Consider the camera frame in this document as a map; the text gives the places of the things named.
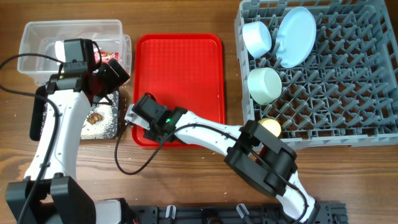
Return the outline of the light blue bowl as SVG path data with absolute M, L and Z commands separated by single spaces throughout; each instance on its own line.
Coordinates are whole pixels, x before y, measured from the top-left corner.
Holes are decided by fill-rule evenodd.
M 253 58 L 260 58 L 272 47 L 271 34 L 266 25 L 261 22 L 251 22 L 243 25 L 243 41 Z

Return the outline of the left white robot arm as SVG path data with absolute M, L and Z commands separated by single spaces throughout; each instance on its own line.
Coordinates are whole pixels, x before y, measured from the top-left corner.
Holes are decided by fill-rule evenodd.
M 94 98 L 104 98 L 129 79 L 116 59 L 95 59 L 90 39 L 64 41 L 65 61 L 34 94 L 47 107 L 39 122 L 35 157 L 20 182 L 8 184 L 6 202 L 18 223 L 129 223 L 123 198 L 94 202 L 76 182 L 81 130 Z

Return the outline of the white rice grains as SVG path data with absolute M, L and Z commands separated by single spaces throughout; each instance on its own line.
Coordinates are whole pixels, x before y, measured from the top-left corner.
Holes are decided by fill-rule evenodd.
M 95 100 L 92 105 L 83 91 L 57 90 L 48 95 L 59 112 L 57 137 L 65 141 L 112 139 L 118 131 L 118 95 L 110 94 L 113 104 Z

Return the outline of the green bowl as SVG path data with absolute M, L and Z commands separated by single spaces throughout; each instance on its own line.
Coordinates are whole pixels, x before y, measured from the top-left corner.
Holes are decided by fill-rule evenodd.
M 248 90 L 259 105 L 272 103 L 282 93 L 282 82 L 273 68 L 256 68 L 248 75 Z

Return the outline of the red snack wrapper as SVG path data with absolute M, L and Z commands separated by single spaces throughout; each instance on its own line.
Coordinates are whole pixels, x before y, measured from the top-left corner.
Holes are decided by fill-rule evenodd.
M 106 51 L 96 51 L 94 53 L 96 63 L 108 63 L 110 60 L 115 59 L 118 60 L 119 53 L 118 52 L 106 52 Z

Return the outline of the crumpled white tissue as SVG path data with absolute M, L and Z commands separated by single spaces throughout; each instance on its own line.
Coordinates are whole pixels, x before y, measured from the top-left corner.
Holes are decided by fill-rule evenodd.
M 65 48 L 62 41 L 55 43 L 55 56 L 59 61 L 65 62 Z

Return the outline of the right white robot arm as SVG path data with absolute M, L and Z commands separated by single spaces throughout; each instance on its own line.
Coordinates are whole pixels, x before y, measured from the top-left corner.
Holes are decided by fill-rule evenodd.
M 294 223 L 315 221 L 317 202 L 299 180 L 296 152 L 258 122 L 216 123 L 185 108 L 170 110 L 150 94 L 130 105 L 125 119 L 144 128 L 145 138 L 160 146 L 179 141 L 223 155 L 224 162 L 247 184 L 276 198 Z

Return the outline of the light blue round plate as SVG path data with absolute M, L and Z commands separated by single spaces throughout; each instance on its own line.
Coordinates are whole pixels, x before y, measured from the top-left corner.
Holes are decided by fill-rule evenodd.
M 279 44 L 280 65 L 293 68 L 304 62 L 315 44 L 317 26 L 312 13 L 305 7 L 295 7 L 286 14 L 278 29 L 275 42 Z

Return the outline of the red plastic tray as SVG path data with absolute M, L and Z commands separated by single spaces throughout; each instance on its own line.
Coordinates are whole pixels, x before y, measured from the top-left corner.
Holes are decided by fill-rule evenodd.
M 225 123 L 223 44 L 214 34 L 146 34 L 136 43 L 133 102 L 145 93 Z

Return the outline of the grey dishwasher rack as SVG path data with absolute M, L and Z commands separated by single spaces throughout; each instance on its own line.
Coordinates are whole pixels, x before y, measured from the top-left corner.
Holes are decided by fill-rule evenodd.
M 317 25 L 308 58 L 284 68 L 274 49 L 252 57 L 243 25 L 261 21 L 275 37 L 282 19 L 306 7 Z M 242 1 L 234 21 L 241 69 L 243 119 L 276 119 L 293 149 L 397 143 L 397 41 L 384 1 Z M 270 67 L 282 80 L 281 96 L 268 105 L 249 94 L 248 75 Z

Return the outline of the yellow plastic cup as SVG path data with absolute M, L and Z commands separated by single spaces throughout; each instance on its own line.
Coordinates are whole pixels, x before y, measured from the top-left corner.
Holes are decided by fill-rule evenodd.
M 275 137 L 279 137 L 282 131 L 281 125 L 278 121 L 271 118 L 264 118 L 258 121 L 260 125 L 270 131 Z

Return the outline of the clear plastic bin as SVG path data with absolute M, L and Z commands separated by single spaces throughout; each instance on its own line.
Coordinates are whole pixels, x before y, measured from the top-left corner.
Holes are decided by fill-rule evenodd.
M 118 63 L 131 73 L 131 38 L 123 32 L 121 21 L 116 19 L 29 22 L 22 35 L 19 53 L 56 58 L 56 41 L 68 39 L 91 39 L 102 51 L 118 52 Z

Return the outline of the brown food scrap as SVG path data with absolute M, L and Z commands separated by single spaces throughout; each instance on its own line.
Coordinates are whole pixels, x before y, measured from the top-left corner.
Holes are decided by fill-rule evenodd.
M 102 121 L 103 118 L 99 113 L 92 113 L 89 115 L 89 117 L 86 120 L 90 124 L 96 124 L 97 122 Z

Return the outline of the black rectangular waste tray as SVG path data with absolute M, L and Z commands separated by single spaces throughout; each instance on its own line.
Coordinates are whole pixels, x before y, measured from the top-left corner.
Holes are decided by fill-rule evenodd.
M 85 119 L 81 130 L 81 140 L 92 139 L 114 139 L 118 135 L 119 129 L 119 100 L 120 92 L 116 90 L 108 94 L 106 98 L 99 99 L 95 97 L 95 102 L 90 112 L 99 113 L 103 120 L 96 124 L 90 124 Z M 30 124 L 29 136 L 33 141 L 40 141 L 40 137 L 44 128 L 45 117 L 47 115 L 47 107 L 41 100 L 34 100 L 32 111 L 32 119 Z

